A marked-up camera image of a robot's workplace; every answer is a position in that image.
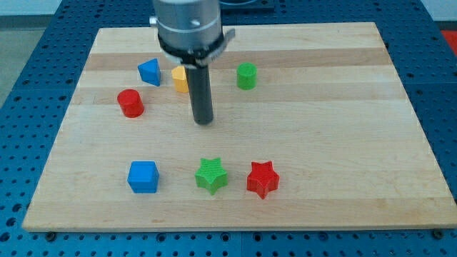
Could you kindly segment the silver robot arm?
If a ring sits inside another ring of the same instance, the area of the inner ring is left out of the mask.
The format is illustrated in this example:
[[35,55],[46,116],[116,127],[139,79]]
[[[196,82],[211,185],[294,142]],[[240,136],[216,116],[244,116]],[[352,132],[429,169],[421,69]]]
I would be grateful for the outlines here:
[[224,40],[218,0],[153,0],[164,51],[212,50]]

